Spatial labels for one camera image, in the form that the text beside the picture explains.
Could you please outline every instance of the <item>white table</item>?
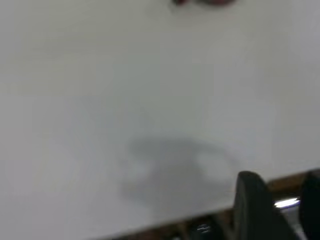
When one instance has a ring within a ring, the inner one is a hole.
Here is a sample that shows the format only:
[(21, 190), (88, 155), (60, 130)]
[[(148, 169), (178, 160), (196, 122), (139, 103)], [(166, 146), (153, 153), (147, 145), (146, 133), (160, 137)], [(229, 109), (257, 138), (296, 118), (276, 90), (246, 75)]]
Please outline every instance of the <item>white table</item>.
[(114, 236), (320, 165), (320, 1), (0, 3), (0, 238)]

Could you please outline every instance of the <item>white surface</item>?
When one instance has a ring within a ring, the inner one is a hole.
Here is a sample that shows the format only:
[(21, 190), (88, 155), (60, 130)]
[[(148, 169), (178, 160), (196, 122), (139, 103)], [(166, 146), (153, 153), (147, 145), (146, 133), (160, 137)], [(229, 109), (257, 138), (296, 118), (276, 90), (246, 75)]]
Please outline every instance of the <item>white surface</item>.
[(320, 164), (320, 1), (0, 3), (0, 238), (112, 236)]

